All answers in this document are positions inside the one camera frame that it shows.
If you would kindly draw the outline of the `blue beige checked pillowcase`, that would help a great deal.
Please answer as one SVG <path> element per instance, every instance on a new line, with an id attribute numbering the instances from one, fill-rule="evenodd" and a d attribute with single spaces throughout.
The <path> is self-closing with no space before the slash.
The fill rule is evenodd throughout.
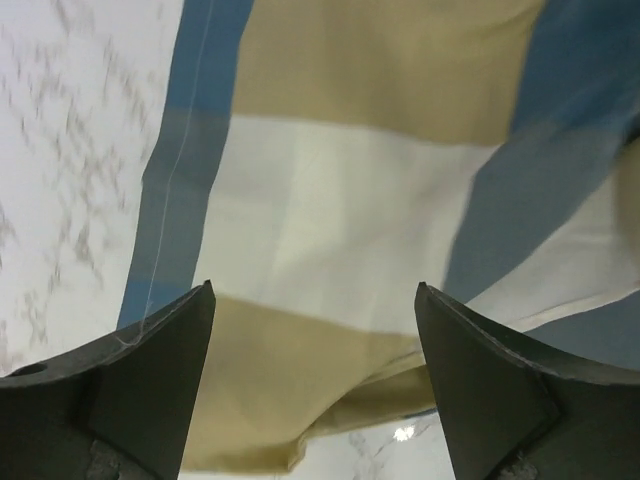
<path id="1" fill-rule="evenodd" d="M 185 2 L 119 321 L 204 281 L 187 471 L 430 410 L 420 283 L 637 364 L 638 3 Z"/>

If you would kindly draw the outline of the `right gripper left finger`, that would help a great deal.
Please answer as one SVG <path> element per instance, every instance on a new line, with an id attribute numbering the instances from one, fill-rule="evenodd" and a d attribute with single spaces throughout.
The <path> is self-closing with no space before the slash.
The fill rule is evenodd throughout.
<path id="1" fill-rule="evenodd" d="M 1 380 L 4 479 L 175 479 L 215 312 L 209 282 Z"/>

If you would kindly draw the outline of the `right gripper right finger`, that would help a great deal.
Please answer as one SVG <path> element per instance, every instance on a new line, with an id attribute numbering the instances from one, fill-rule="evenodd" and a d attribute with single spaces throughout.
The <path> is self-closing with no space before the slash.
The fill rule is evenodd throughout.
<path id="1" fill-rule="evenodd" d="M 638 478 L 638 372 L 554 348 L 425 283 L 414 308 L 456 478 Z"/>

